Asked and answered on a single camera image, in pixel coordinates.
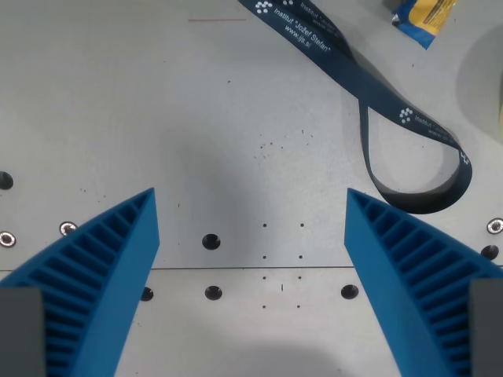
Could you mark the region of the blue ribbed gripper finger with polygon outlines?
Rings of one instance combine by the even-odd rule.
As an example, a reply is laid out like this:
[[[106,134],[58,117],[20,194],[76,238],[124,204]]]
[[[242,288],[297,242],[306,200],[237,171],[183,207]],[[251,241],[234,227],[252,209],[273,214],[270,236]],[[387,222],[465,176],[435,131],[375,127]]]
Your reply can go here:
[[[113,376],[160,245],[154,188],[92,218],[1,281],[42,293],[46,374]]]
[[[502,269],[414,216],[347,190],[344,245],[403,376],[470,376],[468,289]]]

